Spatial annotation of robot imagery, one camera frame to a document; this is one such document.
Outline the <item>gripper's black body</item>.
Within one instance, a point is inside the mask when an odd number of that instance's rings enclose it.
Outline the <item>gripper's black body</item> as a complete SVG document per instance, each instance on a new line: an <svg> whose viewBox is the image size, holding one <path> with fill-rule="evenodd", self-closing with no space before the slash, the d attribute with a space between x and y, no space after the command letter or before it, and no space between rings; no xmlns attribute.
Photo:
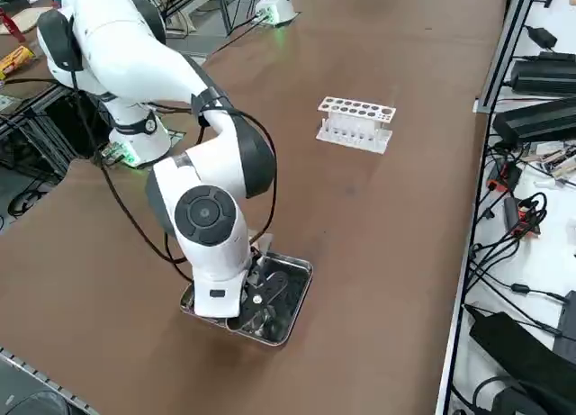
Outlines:
<svg viewBox="0 0 576 415"><path fill-rule="evenodd" d="M287 288L289 277L285 272L277 271L267 277L261 284L246 283L246 299L242 303L242 318L253 319L258 313L277 298Z"/></svg>

